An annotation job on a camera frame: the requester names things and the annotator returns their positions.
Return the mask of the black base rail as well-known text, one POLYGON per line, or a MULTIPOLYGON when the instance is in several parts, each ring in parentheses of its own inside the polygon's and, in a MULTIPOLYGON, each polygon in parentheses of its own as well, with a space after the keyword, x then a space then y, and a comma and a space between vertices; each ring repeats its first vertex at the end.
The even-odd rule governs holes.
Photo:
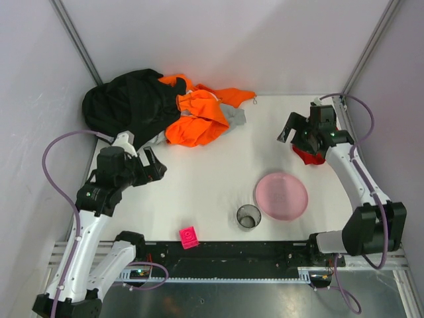
POLYGON ((146 242, 136 248, 136 261, 151 260, 164 266, 168 273, 221 271, 253 272, 261 274, 275 267, 312 267, 330 269, 335 255, 323 254, 311 240, 305 241, 233 241, 200 242, 197 247, 184 250, 177 241, 146 242))

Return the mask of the right aluminium frame post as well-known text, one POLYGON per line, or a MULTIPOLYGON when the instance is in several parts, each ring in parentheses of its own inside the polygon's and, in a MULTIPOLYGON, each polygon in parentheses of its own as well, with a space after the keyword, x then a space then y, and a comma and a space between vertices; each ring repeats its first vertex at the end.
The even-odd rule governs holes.
POLYGON ((349 93, 355 83, 360 78, 361 73, 364 71, 368 61, 371 59, 375 49, 379 45, 381 39, 384 37, 388 27, 395 18, 401 5, 404 3, 402 0, 390 0, 386 5, 381 17, 379 18, 370 38, 368 39, 364 50, 362 51, 353 71, 350 73, 347 82, 343 86, 342 92, 349 93))

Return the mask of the magenta cube block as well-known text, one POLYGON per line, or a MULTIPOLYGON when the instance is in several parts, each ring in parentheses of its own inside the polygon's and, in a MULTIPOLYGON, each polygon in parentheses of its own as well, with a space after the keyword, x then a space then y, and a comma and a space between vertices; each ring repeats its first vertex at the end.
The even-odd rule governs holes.
POLYGON ((199 241, 194 227, 187 227, 179 231, 181 244, 184 250, 197 247, 199 241))

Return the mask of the grey cloth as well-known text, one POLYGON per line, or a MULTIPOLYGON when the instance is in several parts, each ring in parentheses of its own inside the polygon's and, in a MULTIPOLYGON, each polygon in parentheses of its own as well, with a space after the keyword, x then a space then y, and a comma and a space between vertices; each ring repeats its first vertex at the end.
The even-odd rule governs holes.
POLYGON ((180 144, 187 147, 206 145, 216 140, 219 136, 228 134, 239 126, 246 124, 246 116, 243 109, 234 108, 231 105, 220 104, 218 114, 227 122, 217 120, 216 116, 192 117, 187 110, 182 118, 171 127, 151 138, 144 145, 154 145, 167 142, 168 144, 180 144))

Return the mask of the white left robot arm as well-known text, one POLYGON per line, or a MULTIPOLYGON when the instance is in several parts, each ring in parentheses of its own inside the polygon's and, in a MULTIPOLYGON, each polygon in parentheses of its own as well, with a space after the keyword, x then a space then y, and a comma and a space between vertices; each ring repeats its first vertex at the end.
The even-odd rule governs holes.
POLYGON ((108 146, 97 155, 97 166, 77 193, 72 233, 55 278, 32 310, 41 317, 98 317, 103 298, 117 276, 144 256, 141 234, 123 231, 99 265, 92 266, 101 233, 111 221, 123 192, 161 180, 167 170, 151 147, 144 148, 143 166, 130 146, 108 146))

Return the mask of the red cloth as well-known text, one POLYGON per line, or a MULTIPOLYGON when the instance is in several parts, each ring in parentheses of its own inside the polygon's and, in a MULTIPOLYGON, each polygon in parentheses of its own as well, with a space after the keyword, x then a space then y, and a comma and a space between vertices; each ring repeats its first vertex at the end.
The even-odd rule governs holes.
POLYGON ((324 157, 321 154, 310 154, 306 151, 299 149, 295 144, 291 145, 292 150, 303 160, 307 165, 319 166, 325 163, 324 157))

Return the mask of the left aluminium frame post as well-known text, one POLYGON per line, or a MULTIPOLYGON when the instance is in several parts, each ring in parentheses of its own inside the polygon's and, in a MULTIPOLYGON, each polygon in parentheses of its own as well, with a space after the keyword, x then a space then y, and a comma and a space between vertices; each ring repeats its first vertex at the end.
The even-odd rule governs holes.
POLYGON ((85 46, 83 40, 66 8, 64 2, 61 0, 49 0, 48 1, 58 20, 62 24, 66 34, 69 36, 71 43, 74 45, 78 56, 81 58, 85 68, 96 85, 103 85, 103 80, 85 46))

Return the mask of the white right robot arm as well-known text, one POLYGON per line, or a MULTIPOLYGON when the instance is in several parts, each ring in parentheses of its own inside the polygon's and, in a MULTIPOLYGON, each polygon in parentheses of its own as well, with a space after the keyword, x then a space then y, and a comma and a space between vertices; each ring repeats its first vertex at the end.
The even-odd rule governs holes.
POLYGON ((348 195, 352 215, 340 231, 316 233, 317 248, 323 254, 365 256, 380 253, 383 258, 400 248, 407 211, 401 202, 392 201, 376 184, 364 166, 354 140, 346 130, 337 128, 331 105, 312 105, 308 117, 290 113, 278 141, 321 155, 330 165, 348 195))

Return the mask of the black cloth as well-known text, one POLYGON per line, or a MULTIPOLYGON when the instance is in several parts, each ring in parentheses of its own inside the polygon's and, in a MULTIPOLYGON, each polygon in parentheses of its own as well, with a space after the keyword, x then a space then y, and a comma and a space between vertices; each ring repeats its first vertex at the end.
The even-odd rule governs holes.
POLYGON ((90 89, 81 106, 86 125, 112 137, 129 131, 133 146, 141 148, 181 115, 177 97, 186 94, 186 81, 178 77, 166 84, 162 77, 151 69, 137 70, 90 89))

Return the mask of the orange zip jacket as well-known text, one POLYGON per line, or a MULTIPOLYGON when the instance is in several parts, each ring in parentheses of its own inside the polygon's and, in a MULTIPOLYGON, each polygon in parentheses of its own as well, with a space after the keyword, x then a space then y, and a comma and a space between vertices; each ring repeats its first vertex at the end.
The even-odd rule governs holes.
POLYGON ((253 91, 233 87, 212 89, 201 83, 193 84, 183 74, 159 79, 161 83, 173 88, 179 80, 184 81, 185 92, 176 97, 180 118, 164 132, 168 144, 192 148, 213 142, 231 127, 229 116, 224 113, 222 106, 238 111, 242 103, 256 97, 253 91))

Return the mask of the pink plate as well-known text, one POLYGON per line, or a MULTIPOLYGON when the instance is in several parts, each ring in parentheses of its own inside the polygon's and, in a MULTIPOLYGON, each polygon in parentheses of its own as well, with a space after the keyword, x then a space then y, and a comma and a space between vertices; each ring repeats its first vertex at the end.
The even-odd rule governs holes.
POLYGON ((262 177, 256 184, 254 197, 260 210, 278 221, 293 221, 302 216, 309 200, 303 183, 285 172, 262 177))

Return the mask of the aluminium frame post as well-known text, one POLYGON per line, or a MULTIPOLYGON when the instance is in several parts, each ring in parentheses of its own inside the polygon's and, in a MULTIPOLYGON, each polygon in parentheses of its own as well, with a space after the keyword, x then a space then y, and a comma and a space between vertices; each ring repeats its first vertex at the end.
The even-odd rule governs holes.
POLYGON ((85 68, 96 85, 103 85, 103 80, 85 46, 83 40, 66 8, 64 2, 61 0, 49 0, 48 1, 58 20, 62 24, 66 34, 69 36, 71 43, 74 45, 78 56, 81 58, 85 68))
POLYGON ((404 3, 402 0, 390 0, 386 5, 381 17, 379 18, 370 38, 368 39, 364 50, 362 51, 353 71, 350 73, 347 82, 343 86, 342 92, 349 93, 355 83, 360 78, 361 73, 364 71, 368 61, 371 59, 375 49, 379 45, 381 39, 384 37, 388 27, 395 18, 401 5, 404 3))

